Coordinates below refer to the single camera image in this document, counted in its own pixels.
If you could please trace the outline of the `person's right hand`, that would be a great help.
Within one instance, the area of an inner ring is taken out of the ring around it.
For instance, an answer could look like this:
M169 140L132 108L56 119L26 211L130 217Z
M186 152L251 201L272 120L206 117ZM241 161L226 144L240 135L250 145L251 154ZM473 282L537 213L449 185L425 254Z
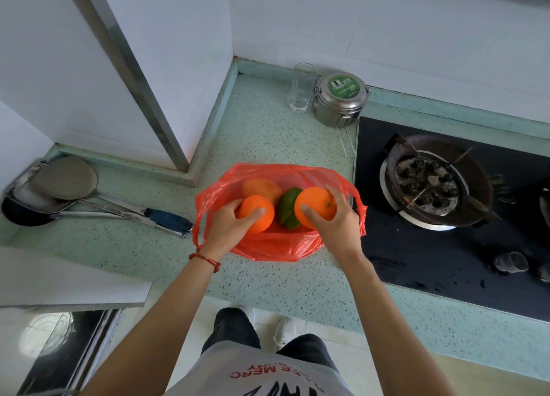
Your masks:
M327 220L327 231L320 233L320 236L326 248L344 268L348 263L366 259L361 247L360 219L340 191L329 185L326 189L335 199L337 212L332 220Z

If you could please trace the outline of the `person's left hand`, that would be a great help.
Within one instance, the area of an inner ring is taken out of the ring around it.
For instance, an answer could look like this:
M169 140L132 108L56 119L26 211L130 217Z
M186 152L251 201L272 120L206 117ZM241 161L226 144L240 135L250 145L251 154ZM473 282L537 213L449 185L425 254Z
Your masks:
M235 216L236 209L242 201L232 201L214 214L209 236L198 254L220 262L244 238L249 228L240 227Z

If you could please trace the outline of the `small orange fruit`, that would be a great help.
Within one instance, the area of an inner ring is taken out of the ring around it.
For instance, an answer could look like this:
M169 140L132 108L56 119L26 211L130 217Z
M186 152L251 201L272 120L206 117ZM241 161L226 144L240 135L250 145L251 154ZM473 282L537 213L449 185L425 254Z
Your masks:
M257 234L265 231L273 222L275 209L272 202L264 196L255 194L245 198L237 207L235 215L237 219L242 219L250 216L252 212L263 208L264 213L252 226L249 228L249 234Z

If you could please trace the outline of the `large orange fruit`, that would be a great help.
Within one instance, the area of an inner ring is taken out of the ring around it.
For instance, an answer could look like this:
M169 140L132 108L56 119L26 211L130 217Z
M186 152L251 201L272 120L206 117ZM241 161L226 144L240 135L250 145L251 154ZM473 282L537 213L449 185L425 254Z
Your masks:
M313 229L313 225L301 210L301 205L308 205L324 220L332 220L337 212L337 206L332 194L325 188L313 186L299 193L294 202L294 214L300 224Z

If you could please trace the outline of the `person's right forearm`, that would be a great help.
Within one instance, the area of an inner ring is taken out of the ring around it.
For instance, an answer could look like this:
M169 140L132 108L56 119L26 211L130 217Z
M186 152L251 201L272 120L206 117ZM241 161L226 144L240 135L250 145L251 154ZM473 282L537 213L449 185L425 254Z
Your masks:
M383 396L457 396L362 253L338 256Z

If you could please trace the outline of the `person's left forearm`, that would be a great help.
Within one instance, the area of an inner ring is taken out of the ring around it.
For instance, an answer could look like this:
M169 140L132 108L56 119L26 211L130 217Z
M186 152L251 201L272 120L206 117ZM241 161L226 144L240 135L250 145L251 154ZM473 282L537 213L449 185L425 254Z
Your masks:
M220 262L192 257L100 365L80 396L161 396Z

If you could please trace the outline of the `green citrus fruit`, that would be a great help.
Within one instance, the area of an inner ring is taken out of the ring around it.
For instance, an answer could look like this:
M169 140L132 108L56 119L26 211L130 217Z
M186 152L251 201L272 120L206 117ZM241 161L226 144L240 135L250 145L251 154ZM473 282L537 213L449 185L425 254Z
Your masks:
M301 227L300 221L297 219L294 205L297 197L302 192L302 189L299 187L292 187L285 191L281 198L279 199L276 212L277 212L277 221L280 226L284 227L287 230L297 230Z

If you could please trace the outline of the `dull orange fruit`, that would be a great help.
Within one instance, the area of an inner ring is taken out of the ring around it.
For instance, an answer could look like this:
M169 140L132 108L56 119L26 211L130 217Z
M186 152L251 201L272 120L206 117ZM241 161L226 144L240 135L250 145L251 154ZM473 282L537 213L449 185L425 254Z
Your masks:
M279 203L280 198L283 195L282 188L272 181L265 178L253 178L247 179L243 182L241 193L244 198L248 198L253 195L262 196L271 201L273 206Z

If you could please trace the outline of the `red plastic bag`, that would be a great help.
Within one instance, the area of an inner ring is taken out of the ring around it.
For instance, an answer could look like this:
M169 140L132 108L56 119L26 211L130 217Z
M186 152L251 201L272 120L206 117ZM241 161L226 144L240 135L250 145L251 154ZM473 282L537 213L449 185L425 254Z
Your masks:
M358 190L335 170L322 167L309 167L299 164L251 164L237 163L227 170L218 181L198 193L195 197L196 221L192 230L192 240L200 247L199 233L201 220L206 217L204 240L209 237L214 213L223 205L240 199L242 185L249 179L270 179L282 189L324 188L333 186L345 196L352 196L360 218L360 233L366 234L365 219L368 207L363 204ZM324 247L318 232L310 228L288 230L278 222L273 222L266 231L247 234L233 254L256 261L297 262Z

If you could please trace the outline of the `black trousers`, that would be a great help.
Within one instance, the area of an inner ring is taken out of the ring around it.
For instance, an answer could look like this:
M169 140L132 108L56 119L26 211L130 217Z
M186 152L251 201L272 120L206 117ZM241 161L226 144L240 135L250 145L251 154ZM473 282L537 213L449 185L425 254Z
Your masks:
M326 344L314 334L298 335L278 352L263 350L258 333L244 312L238 308L223 308L218 311L213 332L205 341L201 354L212 353L211 348L245 350L255 355L283 356L301 362L323 365L338 372Z

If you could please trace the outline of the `stainless steel lunch box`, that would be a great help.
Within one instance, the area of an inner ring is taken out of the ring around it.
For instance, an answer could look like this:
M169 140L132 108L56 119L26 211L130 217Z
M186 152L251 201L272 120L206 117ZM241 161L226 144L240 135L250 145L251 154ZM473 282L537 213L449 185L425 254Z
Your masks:
M360 117L370 97L370 87L347 72L327 73L313 90L313 115L323 125L335 128L347 158L356 157L355 142L348 128Z

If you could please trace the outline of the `clear drinking glass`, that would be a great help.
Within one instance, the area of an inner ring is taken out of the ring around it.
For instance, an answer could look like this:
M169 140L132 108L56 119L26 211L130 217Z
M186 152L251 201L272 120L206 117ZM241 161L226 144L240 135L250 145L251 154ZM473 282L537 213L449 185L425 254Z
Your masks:
M310 63L301 62L294 66L290 91L290 108L294 112L305 112L316 82L317 70Z

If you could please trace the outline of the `round gas burner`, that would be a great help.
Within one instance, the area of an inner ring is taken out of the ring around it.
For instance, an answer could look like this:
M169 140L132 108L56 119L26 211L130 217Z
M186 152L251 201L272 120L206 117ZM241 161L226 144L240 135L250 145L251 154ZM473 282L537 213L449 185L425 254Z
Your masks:
M493 211L494 189L488 174L449 136L395 133L384 146L382 193L403 219L433 231L478 227L500 220Z

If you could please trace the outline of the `black glass gas stove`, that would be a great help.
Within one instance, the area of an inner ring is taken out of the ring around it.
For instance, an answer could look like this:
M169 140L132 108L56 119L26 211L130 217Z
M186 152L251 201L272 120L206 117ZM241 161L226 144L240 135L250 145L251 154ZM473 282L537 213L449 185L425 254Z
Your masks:
M451 137L471 151L494 189L500 220L478 227L433 231L397 215L385 199L380 168L384 146L398 133L434 134L361 117L354 184L368 207L362 249L382 281L550 323L550 283L537 276L550 263L550 157ZM529 270L505 273L493 259L522 253Z

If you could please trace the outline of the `white printed t-shirt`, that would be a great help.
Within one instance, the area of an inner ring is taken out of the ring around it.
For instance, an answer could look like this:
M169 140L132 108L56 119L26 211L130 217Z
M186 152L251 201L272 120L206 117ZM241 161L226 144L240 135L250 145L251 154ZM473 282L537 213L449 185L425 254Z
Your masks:
M231 341L205 351L163 396L354 396L334 369Z

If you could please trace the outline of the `white cabinet panel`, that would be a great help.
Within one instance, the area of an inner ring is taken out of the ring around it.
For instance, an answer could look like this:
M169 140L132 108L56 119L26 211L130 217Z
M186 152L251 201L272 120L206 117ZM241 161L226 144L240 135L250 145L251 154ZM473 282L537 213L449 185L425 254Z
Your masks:
M0 308L142 307L152 283L45 254L0 246Z

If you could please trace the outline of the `black glass appliance door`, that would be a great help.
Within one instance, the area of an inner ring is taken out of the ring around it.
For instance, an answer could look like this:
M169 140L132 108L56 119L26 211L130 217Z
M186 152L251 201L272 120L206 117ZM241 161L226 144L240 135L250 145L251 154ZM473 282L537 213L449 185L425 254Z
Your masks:
M99 366L125 309L39 314L18 339L31 362L16 396L76 396Z

